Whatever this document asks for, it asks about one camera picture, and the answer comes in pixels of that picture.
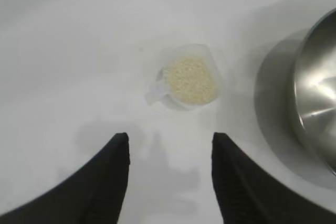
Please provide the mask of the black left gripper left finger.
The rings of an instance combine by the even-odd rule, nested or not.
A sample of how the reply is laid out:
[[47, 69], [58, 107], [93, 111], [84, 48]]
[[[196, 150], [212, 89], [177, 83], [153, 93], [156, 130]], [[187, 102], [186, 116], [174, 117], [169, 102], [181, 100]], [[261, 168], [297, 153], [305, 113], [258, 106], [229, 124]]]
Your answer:
[[128, 186], [129, 137], [117, 133], [64, 182], [1, 216], [1, 223], [117, 223]]

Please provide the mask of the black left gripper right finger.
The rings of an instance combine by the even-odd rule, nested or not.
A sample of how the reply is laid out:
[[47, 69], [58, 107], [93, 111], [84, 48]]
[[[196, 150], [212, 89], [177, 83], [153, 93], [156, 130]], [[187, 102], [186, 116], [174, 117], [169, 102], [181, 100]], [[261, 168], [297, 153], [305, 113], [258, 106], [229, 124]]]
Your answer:
[[301, 197], [214, 133], [212, 182], [224, 223], [335, 223], [335, 214]]

